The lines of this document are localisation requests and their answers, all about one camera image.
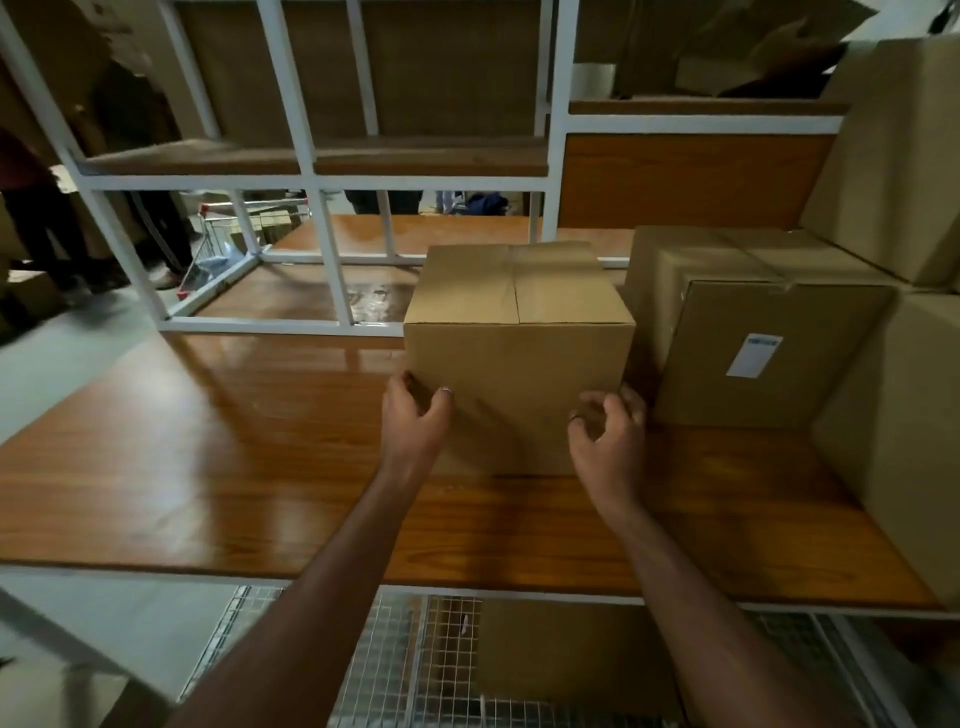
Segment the person's right hand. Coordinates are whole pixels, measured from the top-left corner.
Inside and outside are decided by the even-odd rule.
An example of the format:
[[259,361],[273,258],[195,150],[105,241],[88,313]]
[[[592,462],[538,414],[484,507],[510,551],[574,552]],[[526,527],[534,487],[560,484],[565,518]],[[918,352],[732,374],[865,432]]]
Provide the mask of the person's right hand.
[[595,449],[587,459],[571,461],[601,519],[618,530],[642,509],[647,406],[628,385],[618,392],[583,392],[579,399]]

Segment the person's left hand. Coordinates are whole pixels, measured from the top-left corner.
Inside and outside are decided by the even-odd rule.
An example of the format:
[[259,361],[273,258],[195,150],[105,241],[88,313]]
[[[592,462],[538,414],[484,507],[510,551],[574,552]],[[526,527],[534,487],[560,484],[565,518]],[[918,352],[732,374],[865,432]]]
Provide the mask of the person's left hand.
[[430,432],[427,410],[431,398],[422,409],[413,384],[414,377],[408,370],[394,374],[387,383],[381,400],[380,470],[396,482],[420,488],[443,449],[450,427],[445,434]]

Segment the person's right forearm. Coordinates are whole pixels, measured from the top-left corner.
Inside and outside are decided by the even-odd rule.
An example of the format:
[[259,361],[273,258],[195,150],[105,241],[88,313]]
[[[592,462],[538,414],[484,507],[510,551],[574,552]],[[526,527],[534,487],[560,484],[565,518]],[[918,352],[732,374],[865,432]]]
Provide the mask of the person's right forearm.
[[599,500],[706,728],[858,728],[630,497]]

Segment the person's left forearm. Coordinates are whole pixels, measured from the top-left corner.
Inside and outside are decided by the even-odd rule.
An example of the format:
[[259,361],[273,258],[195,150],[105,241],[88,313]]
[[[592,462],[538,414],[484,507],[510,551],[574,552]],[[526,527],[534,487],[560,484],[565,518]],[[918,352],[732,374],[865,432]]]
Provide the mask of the person's left forearm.
[[165,728],[326,728],[426,476],[381,464],[330,541]]

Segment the plain taped cardboard box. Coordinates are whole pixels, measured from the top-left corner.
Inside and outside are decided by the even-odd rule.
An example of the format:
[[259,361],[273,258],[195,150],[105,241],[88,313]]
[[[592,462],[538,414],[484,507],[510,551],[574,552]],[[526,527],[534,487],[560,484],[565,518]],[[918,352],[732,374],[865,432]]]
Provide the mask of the plain taped cardboard box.
[[635,330],[587,242],[431,247],[403,336],[415,382],[453,393],[434,475],[573,475],[570,414],[619,388]]

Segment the cardboard box under shelf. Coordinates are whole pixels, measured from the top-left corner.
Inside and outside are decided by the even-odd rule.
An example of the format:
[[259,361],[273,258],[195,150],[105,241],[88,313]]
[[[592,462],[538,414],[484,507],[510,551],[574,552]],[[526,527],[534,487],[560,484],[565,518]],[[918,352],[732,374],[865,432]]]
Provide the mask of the cardboard box under shelf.
[[640,606],[485,600],[474,683],[487,698],[680,722],[673,662]]

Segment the cardboard box with white label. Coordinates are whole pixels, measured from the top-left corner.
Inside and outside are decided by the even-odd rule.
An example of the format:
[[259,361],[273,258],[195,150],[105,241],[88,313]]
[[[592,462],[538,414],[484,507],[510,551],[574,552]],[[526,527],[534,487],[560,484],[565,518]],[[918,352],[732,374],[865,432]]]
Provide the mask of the cardboard box with white label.
[[626,379],[662,425],[804,431],[902,289],[801,229],[640,226]]

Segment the metal shopping cart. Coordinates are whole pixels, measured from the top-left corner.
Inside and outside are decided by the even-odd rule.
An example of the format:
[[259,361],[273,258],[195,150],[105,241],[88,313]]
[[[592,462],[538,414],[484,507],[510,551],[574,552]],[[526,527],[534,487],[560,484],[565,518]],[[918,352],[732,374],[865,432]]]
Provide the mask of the metal shopping cart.
[[[310,217],[306,197],[243,193],[246,214],[260,249],[277,245]],[[193,261],[176,289],[184,302],[248,254],[238,215],[229,196],[205,195],[191,219],[198,234]]]

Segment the white metal shelf rack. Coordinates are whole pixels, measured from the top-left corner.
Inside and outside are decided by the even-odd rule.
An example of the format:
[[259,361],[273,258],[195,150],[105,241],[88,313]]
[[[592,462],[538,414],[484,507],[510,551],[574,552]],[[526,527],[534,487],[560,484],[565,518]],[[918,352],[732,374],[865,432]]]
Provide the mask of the white metal shelf rack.
[[[48,79],[89,80],[72,0],[0,0],[0,58],[162,331],[401,336],[346,273],[419,267],[434,245],[637,226],[796,226],[845,103],[697,96],[570,101],[578,31],[620,55],[632,4],[580,0],[153,0],[198,139],[100,151]],[[113,200],[225,193],[247,255],[185,301],[150,289]],[[243,193],[305,197],[260,249]],[[464,215],[499,192],[506,216]]]

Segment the large upright cardboard box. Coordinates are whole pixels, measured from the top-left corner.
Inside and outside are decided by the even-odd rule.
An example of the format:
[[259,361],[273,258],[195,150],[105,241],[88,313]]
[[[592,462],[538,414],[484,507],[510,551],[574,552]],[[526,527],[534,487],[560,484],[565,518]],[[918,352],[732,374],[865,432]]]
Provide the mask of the large upright cardboard box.
[[811,426],[825,463],[960,611],[960,294],[901,294]]

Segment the white roll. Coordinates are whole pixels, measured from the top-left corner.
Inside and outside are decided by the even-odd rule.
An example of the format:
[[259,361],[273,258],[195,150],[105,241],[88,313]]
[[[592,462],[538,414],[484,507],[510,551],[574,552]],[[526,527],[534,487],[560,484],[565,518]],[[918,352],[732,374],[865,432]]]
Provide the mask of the white roll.
[[601,101],[615,97],[616,63],[575,62],[571,71],[570,101]]

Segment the large tilted cardboard box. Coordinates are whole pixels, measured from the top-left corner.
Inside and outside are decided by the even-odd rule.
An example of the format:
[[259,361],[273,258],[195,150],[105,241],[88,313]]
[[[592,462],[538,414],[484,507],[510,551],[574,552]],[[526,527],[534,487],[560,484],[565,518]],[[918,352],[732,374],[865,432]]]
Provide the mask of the large tilted cardboard box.
[[900,279],[960,271],[960,33],[849,45],[822,93],[846,105],[799,225]]

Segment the small cardboard box on floor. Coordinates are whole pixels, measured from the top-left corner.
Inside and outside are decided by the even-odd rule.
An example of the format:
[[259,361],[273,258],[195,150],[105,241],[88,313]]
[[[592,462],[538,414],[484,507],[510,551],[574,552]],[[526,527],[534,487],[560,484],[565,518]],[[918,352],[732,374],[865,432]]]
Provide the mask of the small cardboard box on floor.
[[12,270],[0,261],[0,330],[26,330],[67,308],[48,273]]

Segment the open crumpled cardboard box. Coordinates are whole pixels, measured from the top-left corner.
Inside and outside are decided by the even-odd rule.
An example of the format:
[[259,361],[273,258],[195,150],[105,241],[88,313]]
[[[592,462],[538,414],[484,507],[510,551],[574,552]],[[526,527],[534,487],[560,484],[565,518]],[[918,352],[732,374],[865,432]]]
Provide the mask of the open crumpled cardboard box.
[[632,0],[619,96],[745,94],[824,70],[879,10],[869,0]]

